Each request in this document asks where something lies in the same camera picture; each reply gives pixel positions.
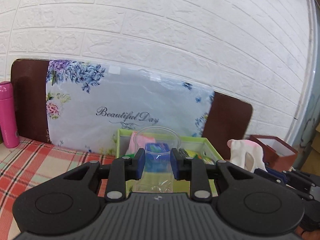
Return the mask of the white glove with pink cuff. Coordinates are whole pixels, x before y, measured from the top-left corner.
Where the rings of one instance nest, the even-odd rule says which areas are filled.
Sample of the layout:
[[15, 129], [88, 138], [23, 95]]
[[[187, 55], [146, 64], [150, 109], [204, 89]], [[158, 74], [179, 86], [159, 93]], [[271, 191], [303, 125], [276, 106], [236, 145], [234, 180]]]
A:
[[140, 148], [145, 148], [148, 143], [155, 143], [156, 140], [153, 137], [147, 137], [138, 132], [133, 132], [130, 137], [129, 148], [127, 149], [125, 155], [133, 155]]

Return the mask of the clear plastic cup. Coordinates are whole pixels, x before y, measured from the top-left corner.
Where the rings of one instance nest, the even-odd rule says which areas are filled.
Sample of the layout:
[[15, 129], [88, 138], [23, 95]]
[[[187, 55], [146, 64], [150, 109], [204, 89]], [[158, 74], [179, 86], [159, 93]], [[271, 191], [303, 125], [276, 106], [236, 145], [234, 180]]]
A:
[[181, 139], [173, 130], [160, 126], [146, 127], [133, 137], [135, 149], [145, 151], [142, 177], [132, 186], [133, 192], [172, 193], [173, 174], [170, 163], [172, 148], [180, 148]]

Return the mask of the white work glove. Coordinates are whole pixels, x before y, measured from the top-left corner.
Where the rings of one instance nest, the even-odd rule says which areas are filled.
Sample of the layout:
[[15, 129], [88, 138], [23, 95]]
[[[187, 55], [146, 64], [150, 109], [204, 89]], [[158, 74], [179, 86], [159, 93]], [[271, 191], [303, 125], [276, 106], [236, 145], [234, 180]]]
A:
[[254, 172], [257, 168], [267, 171], [263, 162], [263, 148], [251, 140], [228, 140], [230, 162], [246, 171]]

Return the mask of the cardboard boxes on floor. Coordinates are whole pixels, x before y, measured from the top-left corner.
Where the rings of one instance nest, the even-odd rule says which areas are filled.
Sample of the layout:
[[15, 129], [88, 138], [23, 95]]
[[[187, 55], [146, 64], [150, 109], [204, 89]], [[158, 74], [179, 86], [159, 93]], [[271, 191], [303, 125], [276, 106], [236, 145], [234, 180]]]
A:
[[311, 152], [303, 164], [301, 171], [319, 176], [320, 173], [320, 124], [316, 127], [316, 135], [311, 144]]

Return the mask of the brown cardboard box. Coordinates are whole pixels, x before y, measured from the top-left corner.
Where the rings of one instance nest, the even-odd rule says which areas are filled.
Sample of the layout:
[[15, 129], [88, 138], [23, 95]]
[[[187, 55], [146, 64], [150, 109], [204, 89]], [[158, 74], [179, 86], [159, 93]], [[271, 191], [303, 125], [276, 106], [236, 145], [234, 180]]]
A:
[[249, 140], [263, 148], [263, 161], [277, 171], [288, 171], [295, 162], [298, 151], [279, 137], [269, 135], [250, 135]]

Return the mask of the green floral small box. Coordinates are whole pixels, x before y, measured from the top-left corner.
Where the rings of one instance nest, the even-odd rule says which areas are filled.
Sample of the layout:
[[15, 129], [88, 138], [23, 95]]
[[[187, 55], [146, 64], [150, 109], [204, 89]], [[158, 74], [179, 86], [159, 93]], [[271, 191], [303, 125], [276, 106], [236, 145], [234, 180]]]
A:
[[195, 159], [201, 159], [205, 164], [209, 164], [209, 165], [214, 165], [215, 162], [210, 159], [209, 157], [206, 157], [204, 155], [201, 155], [195, 151], [191, 151], [191, 150], [184, 150], [184, 153], [188, 156], [188, 157], [192, 157]]

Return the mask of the blue gum container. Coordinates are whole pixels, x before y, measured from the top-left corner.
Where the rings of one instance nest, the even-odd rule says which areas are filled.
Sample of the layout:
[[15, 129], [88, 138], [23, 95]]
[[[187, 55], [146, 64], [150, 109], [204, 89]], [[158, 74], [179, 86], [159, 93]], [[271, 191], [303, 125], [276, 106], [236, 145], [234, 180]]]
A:
[[146, 172], [165, 173], [170, 170], [170, 147], [166, 143], [148, 143], [145, 146]]

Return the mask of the large green cardboard box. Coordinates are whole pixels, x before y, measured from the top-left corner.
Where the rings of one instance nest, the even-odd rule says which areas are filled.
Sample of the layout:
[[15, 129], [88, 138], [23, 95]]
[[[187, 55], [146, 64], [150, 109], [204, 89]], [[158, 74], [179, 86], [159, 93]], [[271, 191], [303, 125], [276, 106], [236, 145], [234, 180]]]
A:
[[[119, 129], [117, 135], [117, 157], [125, 155], [129, 148], [132, 130]], [[195, 151], [201, 155], [209, 157], [214, 162], [222, 157], [206, 138], [181, 137], [180, 148]], [[131, 192], [146, 193], [189, 193], [190, 183], [186, 180], [176, 180], [172, 172], [153, 173], [143, 172], [140, 180], [128, 180], [126, 182], [127, 194]]]

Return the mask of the dark brown wooden headboard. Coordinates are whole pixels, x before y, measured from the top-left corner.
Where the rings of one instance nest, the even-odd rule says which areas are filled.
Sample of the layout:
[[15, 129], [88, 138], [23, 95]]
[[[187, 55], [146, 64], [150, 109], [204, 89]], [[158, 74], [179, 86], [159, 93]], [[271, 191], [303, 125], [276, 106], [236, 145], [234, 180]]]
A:
[[[11, 67], [10, 81], [18, 133], [22, 137], [49, 143], [46, 116], [46, 75], [49, 62], [17, 59]], [[216, 92], [204, 127], [204, 137], [224, 159], [230, 158], [229, 139], [242, 139], [253, 107], [250, 103]]]

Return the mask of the floral Beautiful Day pillow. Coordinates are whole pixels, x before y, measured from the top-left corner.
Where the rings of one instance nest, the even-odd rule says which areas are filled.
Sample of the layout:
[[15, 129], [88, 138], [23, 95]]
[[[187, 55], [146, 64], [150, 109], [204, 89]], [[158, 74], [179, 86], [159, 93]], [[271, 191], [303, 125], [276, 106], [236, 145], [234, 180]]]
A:
[[46, 75], [50, 142], [74, 150], [114, 155], [119, 129], [200, 137], [213, 101], [208, 85], [126, 65], [52, 60]]

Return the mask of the plaid bed sheet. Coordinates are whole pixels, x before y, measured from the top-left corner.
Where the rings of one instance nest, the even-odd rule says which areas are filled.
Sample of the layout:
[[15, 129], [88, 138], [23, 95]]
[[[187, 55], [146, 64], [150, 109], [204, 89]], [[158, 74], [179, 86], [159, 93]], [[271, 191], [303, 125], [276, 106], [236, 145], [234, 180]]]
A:
[[12, 206], [21, 193], [86, 162], [97, 160], [110, 164], [114, 158], [24, 137], [16, 148], [9, 149], [1, 144], [1, 239], [13, 239], [20, 233]]

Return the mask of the pink thermos bottle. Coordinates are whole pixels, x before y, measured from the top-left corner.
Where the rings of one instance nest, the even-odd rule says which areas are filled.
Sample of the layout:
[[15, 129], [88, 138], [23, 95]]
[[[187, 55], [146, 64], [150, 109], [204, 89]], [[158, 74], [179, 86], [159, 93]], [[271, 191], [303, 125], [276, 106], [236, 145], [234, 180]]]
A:
[[15, 148], [19, 145], [13, 86], [10, 81], [1, 82], [1, 133], [3, 143], [7, 148]]

